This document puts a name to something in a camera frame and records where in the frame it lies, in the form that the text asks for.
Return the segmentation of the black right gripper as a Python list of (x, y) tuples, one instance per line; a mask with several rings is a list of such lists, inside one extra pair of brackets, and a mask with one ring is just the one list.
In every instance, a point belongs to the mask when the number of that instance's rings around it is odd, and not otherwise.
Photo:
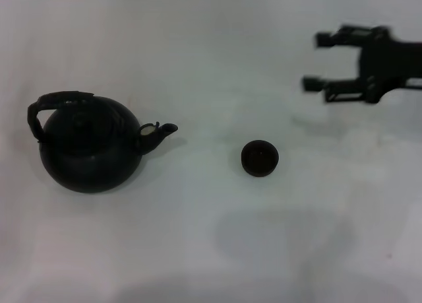
[(336, 32), (317, 32), (316, 48), (361, 48), (359, 76), (351, 80), (328, 80), (304, 76), (303, 90), (322, 93), (326, 103), (377, 104), (388, 92), (404, 88), (421, 90), (421, 43), (395, 39), (386, 27), (341, 26)]

